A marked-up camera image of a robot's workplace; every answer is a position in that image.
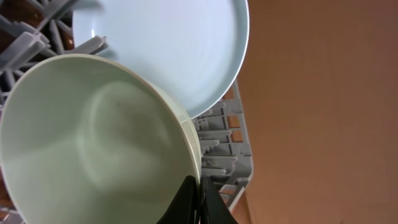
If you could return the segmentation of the grey dishwasher rack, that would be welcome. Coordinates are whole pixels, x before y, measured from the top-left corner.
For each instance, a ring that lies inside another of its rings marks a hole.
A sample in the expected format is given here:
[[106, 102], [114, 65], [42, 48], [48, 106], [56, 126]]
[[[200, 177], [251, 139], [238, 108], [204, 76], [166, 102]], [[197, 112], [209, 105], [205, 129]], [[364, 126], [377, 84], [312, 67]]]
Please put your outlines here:
[[[18, 79], [44, 60], [61, 55], [86, 54], [120, 64], [101, 55], [108, 46], [104, 37], [92, 37], [82, 44], [74, 42], [72, 15], [77, 2], [1, 2], [1, 115], [7, 97]], [[224, 98], [229, 90], [236, 88], [236, 80], [216, 104], [195, 118], [191, 117], [174, 97], [159, 86], [146, 81], [164, 92], [174, 106], [186, 112], [192, 122], [192, 129], [196, 132], [199, 143], [197, 160], [200, 168], [200, 176], [196, 179], [198, 223], [200, 223], [200, 206], [203, 201], [201, 191], [203, 176], [211, 178], [231, 212], [252, 176], [251, 148], [241, 111], [241, 100]], [[1, 181], [5, 185], [2, 170]], [[23, 223], [27, 223], [15, 205], [9, 213], [12, 219], [20, 218]]]

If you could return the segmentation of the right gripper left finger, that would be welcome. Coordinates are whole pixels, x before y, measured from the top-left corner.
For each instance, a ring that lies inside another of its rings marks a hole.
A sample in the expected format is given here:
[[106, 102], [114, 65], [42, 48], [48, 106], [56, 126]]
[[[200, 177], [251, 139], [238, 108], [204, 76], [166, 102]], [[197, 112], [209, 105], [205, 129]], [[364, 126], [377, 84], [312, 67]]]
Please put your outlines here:
[[198, 207], [196, 178], [188, 175], [157, 224], [198, 224]]

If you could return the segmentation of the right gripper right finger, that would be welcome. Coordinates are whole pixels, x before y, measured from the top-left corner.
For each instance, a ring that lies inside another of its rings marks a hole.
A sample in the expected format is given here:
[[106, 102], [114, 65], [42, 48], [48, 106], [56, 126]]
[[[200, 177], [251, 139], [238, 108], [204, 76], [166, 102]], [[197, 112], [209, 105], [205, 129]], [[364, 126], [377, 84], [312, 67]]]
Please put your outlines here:
[[200, 206], [201, 224], [238, 224], [210, 177], [202, 177], [201, 191], [203, 195]]

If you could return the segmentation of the light blue plate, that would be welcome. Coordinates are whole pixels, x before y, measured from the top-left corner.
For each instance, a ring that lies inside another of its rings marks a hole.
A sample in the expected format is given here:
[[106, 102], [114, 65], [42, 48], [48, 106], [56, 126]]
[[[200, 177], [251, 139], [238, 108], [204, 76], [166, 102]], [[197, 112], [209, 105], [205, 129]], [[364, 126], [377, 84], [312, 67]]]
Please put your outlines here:
[[195, 118], [229, 90], [249, 40], [246, 0], [96, 0], [73, 7], [73, 40], [159, 86]]

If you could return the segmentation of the green bowl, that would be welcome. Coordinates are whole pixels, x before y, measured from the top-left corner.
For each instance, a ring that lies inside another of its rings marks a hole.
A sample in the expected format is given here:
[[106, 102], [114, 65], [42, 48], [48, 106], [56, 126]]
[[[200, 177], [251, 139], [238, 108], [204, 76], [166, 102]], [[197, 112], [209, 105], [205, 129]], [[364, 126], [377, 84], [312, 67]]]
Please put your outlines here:
[[122, 65], [94, 55], [44, 60], [1, 115], [1, 170], [27, 223], [155, 223], [200, 176], [186, 112]]

